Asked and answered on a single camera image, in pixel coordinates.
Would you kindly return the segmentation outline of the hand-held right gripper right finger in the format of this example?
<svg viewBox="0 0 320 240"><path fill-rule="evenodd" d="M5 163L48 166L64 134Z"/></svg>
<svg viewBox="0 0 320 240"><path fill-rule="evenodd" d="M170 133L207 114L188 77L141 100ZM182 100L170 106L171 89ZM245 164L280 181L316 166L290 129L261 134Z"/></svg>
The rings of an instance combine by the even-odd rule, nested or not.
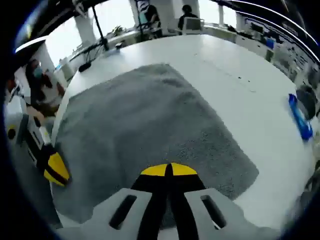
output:
<svg viewBox="0 0 320 240"><path fill-rule="evenodd" d="M167 167L169 198L181 240L243 240L241 209L214 188L206 188L189 166Z"/></svg>

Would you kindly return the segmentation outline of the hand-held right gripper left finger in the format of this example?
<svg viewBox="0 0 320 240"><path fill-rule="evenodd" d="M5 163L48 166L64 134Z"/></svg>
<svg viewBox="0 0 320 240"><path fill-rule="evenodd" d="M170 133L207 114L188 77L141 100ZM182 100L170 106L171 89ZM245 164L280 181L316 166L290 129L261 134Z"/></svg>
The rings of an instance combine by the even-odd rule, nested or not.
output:
<svg viewBox="0 0 320 240"><path fill-rule="evenodd" d="M157 239L166 208L167 167L146 168L131 188L122 188L98 204L91 219L91 239Z"/></svg>

